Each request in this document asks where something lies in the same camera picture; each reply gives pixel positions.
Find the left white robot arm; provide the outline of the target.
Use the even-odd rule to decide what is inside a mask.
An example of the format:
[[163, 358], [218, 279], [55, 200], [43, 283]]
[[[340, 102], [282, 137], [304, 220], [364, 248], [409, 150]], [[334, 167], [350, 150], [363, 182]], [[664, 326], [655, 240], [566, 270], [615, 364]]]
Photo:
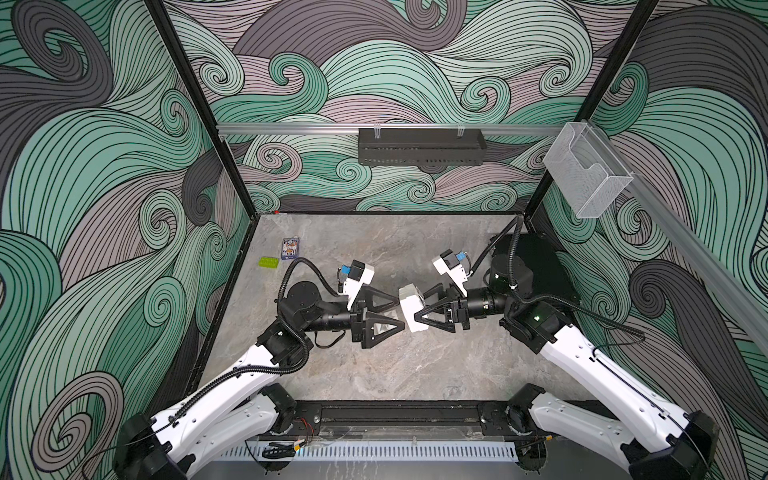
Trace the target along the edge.
[[297, 402], [279, 380], [309, 361], [310, 333], [348, 333], [370, 349], [402, 332], [389, 317], [399, 300], [372, 287], [372, 266], [358, 260], [340, 268], [340, 287], [322, 275], [292, 282], [310, 260], [294, 259], [281, 280], [276, 316], [256, 342], [230, 367], [174, 405], [153, 415], [136, 414], [120, 428], [112, 468], [120, 479], [190, 479], [248, 439], [288, 432]]

